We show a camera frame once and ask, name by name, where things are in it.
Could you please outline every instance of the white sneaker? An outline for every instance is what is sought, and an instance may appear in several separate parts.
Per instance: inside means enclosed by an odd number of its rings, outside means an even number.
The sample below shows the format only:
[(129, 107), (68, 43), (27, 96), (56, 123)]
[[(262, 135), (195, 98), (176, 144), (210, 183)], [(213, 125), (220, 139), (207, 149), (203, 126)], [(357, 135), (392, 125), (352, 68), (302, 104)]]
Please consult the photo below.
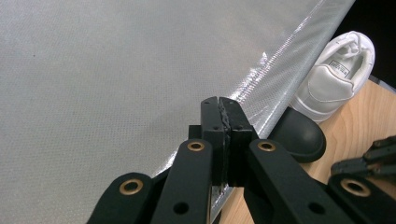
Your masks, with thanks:
[(364, 85), (375, 61), (371, 40), (358, 32), (329, 42), (290, 102), (313, 121), (328, 119)]

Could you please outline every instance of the wooden table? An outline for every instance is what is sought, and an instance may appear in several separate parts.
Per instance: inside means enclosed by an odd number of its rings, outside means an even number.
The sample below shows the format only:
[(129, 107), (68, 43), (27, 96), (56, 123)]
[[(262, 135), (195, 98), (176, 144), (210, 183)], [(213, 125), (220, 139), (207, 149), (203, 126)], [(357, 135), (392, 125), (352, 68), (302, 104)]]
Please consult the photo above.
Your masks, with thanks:
[[(361, 157), (374, 140), (396, 135), (395, 115), (396, 94), (368, 81), (354, 98), (319, 125), (326, 135), (326, 152), (320, 160), (302, 167), (315, 179), (327, 183), (336, 161)], [(373, 181), (396, 198), (396, 186)], [(233, 191), (223, 207), (220, 223), (254, 223), (243, 189)]]

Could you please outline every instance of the dark background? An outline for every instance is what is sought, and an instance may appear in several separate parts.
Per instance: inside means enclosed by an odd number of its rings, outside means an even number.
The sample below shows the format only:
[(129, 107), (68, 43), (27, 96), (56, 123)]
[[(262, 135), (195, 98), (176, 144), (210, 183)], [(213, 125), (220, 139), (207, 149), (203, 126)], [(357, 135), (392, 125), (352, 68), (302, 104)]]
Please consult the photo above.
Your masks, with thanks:
[(396, 88), (396, 7), (394, 1), (357, 0), (333, 37), (357, 31), (375, 47), (372, 76)]

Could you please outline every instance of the wooden surface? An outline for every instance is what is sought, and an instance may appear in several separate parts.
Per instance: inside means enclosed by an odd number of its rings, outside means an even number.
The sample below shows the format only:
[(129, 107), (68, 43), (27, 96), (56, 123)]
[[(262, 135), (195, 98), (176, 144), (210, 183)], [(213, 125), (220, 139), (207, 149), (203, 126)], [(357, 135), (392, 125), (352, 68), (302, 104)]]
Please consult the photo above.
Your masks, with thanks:
[[(302, 167), (315, 179), (327, 183), (331, 166), (361, 157), (374, 140), (396, 135), (396, 94), (368, 81), (361, 91), (331, 118), (319, 126), (326, 135), (323, 157)], [(375, 181), (381, 189), (396, 197), (396, 186)], [(224, 205), (220, 223), (254, 223), (243, 198), (243, 189), (235, 189)]]

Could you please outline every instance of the gray fabric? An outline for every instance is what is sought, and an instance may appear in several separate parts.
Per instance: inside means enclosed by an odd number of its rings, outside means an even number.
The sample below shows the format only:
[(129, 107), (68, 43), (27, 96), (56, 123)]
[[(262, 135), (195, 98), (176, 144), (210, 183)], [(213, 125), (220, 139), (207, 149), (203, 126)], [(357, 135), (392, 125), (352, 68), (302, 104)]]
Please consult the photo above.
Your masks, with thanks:
[(85, 222), (213, 95), (267, 136), (352, 3), (1, 1), (0, 223)]

